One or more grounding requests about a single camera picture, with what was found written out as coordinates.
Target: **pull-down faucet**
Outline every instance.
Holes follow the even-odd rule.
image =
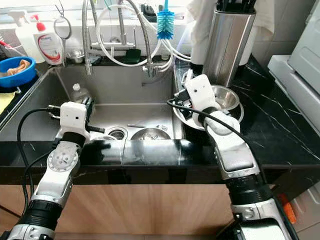
[[[83,0],[83,4],[82,4],[82,43],[83,43],[85,73],[87,75],[91,75],[93,71],[92,71],[92,65],[89,61],[89,49],[91,48],[99,49],[99,44],[98,43],[91,44],[91,41],[90,41],[89,30],[87,27],[88,1],[89,0]],[[143,20],[142,13],[138,9],[138,7],[135,5],[135,3],[132,0],[126,0],[126,1],[134,9],[142,28],[146,55],[147,55],[146,66],[143,66],[142,69],[145,73],[148,74],[149,77],[154,77],[156,75],[156,70],[151,58],[150,43],[149,43],[149,38],[147,33],[147,25]],[[91,5],[92,14],[93,14],[94,26],[97,27],[97,12],[96,12],[94,0],[90,0],[90,5]],[[121,35],[120,35],[121,43],[118,46],[118,44],[116,43],[104,42],[103,45],[106,45],[107,47],[108,46],[109,47],[114,46],[115,48],[119,47],[122,50],[135,48],[136,45],[134,43],[127,42],[122,9],[120,8],[118,9],[118,15],[119,15],[119,24],[120,24],[120,31],[121,31]]]

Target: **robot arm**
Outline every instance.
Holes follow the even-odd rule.
[[[184,87],[193,109],[210,114],[238,133],[240,132],[239,122],[219,111],[206,75],[187,78]],[[284,223],[269,186],[263,180],[259,165],[248,144],[236,133],[209,117],[193,113],[192,118],[198,126],[204,127],[215,148],[215,159],[222,179],[229,189],[231,209],[235,220],[240,223],[253,223],[250,229],[259,228],[262,231],[263,228],[269,226],[261,227],[261,220],[272,219],[280,228],[278,232],[281,234],[277,239],[291,240],[288,226]]]
[[[66,102],[60,107],[60,131],[57,147],[47,158],[46,172],[30,198],[29,205],[18,223],[1,240],[53,240],[55,229],[72,188],[72,180],[80,167],[79,156],[89,140],[87,130],[104,132],[88,126],[93,102]]]

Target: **white cloth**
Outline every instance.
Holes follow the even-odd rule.
[[[202,65],[205,62],[209,33],[214,18],[217,0],[193,0],[187,9],[196,21],[191,31],[191,62]]]
[[[191,62],[194,64],[204,64],[216,3],[217,0],[193,0],[187,5],[196,21],[191,31]],[[256,34],[263,40],[269,40],[275,31],[275,0],[257,0],[254,8],[256,17],[253,25],[257,27]]]

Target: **white appliance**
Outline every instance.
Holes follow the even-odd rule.
[[[320,3],[316,1],[292,55],[272,56],[276,83],[320,136]]]
[[[293,225],[300,240],[319,240],[320,182],[301,193],[290,203],[296,216]]]

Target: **stainless steel sink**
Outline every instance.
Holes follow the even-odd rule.
[[[16,141],[18,122],[27,111],[68,101],[75,83],[87,88],[95,99],[92,126],[124,127],[130,140],[140,128],[127,127],[128,124],[152,128],[163,125],[172,139],[181,139],[182,123],[166,105],[175,91],[173,76],[171,71],[148,79],[140,67],[94,66],[91,76],[85,74],[83,66],[52,67],[39,78],[29,97],[0,129],[0,141]],[[51,141],[58,130],[59,122],[53,122],[48,114],[33,114],[23,125],[22,140]],[[93,138],[100,135],[92,133]]]
[[[166,104],[175,91],[172,71],[148,79],[140,67],[94,66],[93,75],[87,76],[83,66],[71,66],[58,68],[57,74],[69,95],[79,83],[95,98],[90,125],[125,128],[128,140],[141,129],[128,125],[164,126],[171,139],[183,138],[182,123]],[[91,138],[101,136],[92,132]]]
[[[107,131],[113,127],[123,127],[127,130],[127,139],[141,128],[128,127],[128,125],[145,126],[154,128],[163,126],[171,139],[181,139],[181,125],[175,125],[172,109],[166,104],[126,104],[126,105],[98,105],[90,118],[90,124]],[[91,137],[96,138],[102,133],[92,133]]]

